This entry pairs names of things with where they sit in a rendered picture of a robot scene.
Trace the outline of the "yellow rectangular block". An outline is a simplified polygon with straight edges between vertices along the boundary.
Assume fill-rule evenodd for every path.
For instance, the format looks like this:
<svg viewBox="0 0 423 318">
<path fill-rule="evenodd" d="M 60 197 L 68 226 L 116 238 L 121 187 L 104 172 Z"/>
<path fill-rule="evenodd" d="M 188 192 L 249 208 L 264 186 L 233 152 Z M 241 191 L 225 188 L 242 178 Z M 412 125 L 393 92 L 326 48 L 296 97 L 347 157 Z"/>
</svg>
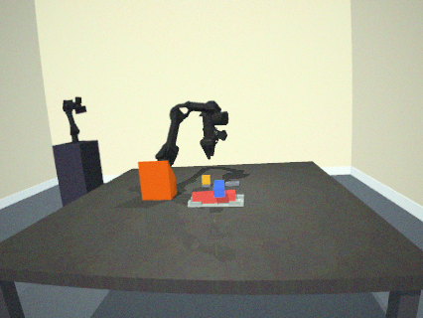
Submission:
<svg viewBox="0 0 423 318">
<path fill-rule="evenodd" d="M 202 180 L 203 180 L 203 185 L 210 185 L 211 184 L 211 175 L 203 175 Z"/>
</svg>

